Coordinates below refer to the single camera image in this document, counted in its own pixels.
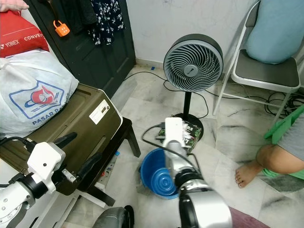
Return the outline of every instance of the olive green case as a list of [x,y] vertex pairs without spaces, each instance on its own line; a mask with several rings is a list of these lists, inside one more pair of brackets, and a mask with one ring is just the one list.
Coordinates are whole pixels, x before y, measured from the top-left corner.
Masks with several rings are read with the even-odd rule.
[[[62,150],[66,153],[66,169],[77,173],[91,155],[105,149],[122,121],[122,116],[102,90],[79,84],[62,110],[27,138],[38,143],[52,142],[70,132],[76,132],[77,137]],[[9,141],[0,147],[0,157],[17,171],[27,174],[30,153],[23,146],[19,141]],[[64,181],[57,191],[69,195],[75,188],[70,182]]]

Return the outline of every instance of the marble floor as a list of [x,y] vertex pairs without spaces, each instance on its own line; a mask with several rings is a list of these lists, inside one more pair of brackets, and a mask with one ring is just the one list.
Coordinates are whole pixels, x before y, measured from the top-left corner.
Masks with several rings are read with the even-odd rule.
[[[165,78],[163,70],[136,66],[129,75],[149,71]],[[218,93],[221,81],[208,90]],[[227,91],[237,95],[258,95],[267,98],[271,91],[229,83]],[[258,148],[269,140],[263,135],[269,129],[273,116],[265,113],[264,106],[244,101],[223,99],[217,116],[212,115],[216,97],[199,92],[207,101],[208,115],[201,119],[203,138],[193,152],[197,155],[205,180],[218,191],[227,204],[249,214],[272,228],[302,228],[304,224],[304,181],[289,175],[273,179],[260,174],[246,188],[239,189],[234,180],[235,169],[253,159]],[[171,114],[182,112],[183,92],[164,88],[163,80],[149,73],[138,73],[127,79],[112,101],[124,117],[132,120],[141,156],[133,156],[127,141],[119,148],[106,192],[116,199],[115,206],[131,205],[135,210],[136,228],[176,228],[180,225],[178,199],[163,200],[143,190],[138,168],[145,155],[154,148],[141,141],[148,127],[164,121]],[[203,99],[192,95],[190,113],[204,116],[207,108]],[[104,211],[80,198],[63,228],[91,228]]]

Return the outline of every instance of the red bag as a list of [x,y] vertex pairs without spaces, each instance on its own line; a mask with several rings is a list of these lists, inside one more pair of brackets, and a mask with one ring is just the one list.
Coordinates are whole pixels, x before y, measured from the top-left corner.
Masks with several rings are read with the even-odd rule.
[[37,48],[49,51],[42,32],[20,16],[19,11],[0,13],[0,57]]

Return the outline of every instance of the white wall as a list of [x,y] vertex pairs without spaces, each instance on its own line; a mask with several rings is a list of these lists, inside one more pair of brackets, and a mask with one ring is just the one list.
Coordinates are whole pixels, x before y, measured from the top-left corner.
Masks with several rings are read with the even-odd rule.
[[173,42],[190,33],[212,37],[229,57],[236,31],[256,1],[127,0],[136,57],[163,62]]

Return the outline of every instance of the orange padlock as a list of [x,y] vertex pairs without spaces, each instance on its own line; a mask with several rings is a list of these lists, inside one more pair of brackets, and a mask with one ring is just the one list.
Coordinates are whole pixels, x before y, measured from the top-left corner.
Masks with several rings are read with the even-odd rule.
[[56,26],[55,21],[53,22],[53,24],[56,28],[55,31],[60,37],[63,37],[70,32],[70,29],[67,27],[67,25],[65,23],[62,24],[60,20],[58,20],[58,22],[60,24],[58,27]]

